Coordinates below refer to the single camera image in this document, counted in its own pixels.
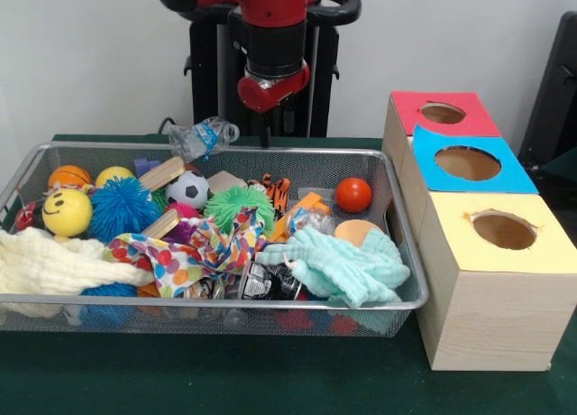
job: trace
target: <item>white wall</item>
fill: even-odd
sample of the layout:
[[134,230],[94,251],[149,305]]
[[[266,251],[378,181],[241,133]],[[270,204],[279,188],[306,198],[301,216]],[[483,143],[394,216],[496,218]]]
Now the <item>white wall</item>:
[[362,0],[343,27],[330,134],[381,136],[391,90],[474,91],[520,146],[561,15],[577,0]]
[[[381,137],[392,89],[478,91],[522,140],[576,0],[363,0],[341,29],[329,134]],[[191,118],[188,24],[158,0],[0,0],[0,184],[55,133],[145,134]]]

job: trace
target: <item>polka dot fabric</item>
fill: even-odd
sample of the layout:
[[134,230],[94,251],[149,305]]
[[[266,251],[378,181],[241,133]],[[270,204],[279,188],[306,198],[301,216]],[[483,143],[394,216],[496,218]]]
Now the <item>polka dot fabric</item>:
[[240,275],[265,244],[264,222],[256,208],[244,208],[236,216],[230,235],[220,233],[214,217],[180,222],[190,225],[188,245],[124,234],[109,244],[105,255],[115,262],[152,270],[161,297],[174,298],[202,278],[223,273]]

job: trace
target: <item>orange ball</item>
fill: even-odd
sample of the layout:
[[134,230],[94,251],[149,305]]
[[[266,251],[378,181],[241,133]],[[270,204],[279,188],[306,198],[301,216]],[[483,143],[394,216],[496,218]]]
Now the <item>orange ball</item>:
[[92,178],[86,170],[76,165],[62,165],[50,175],[48,188],[53,188],[56,182],[63,187],[67,185],[83,187],[84,185],[92,183]]
[[357,214],[369,207],[372,201],[371,186],[359,178],[347,178],[336,187],[336,204],[350,214]]

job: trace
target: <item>green table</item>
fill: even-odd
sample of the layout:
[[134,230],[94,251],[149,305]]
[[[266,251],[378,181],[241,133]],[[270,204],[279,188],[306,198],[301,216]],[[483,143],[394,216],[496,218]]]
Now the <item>green table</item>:
[[[59,140],[161,143],[166,137]],[[256,141],[242,141],[241,144]],[[379,149],[379,140],[280,139]],[[548,373],[434,373],[415,316],[382,338],[0,334],[0,410],[16,413],[577,411],[577,320]]]

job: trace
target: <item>shape sorter box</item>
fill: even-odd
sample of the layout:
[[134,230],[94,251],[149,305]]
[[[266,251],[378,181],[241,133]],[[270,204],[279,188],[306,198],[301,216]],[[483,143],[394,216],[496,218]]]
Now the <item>shape sorter box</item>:
[[577,250],[539,196],[431,192],[419,250],[433,370],[548,368],[577,302]]
[[417,125],[408,149],[400,187],[417,242],[429,191],[537,194],[502,138],[441,135]]
[[445,136],[500,137],[499,129],[474,93],[391,93],[382,150],[395,166],[417,240],[428,199],[412,148],[418,125]]
[[398,177],[416,125],[444,135],[501,137],[475,93],[392,92],[382,151],[392,159]]

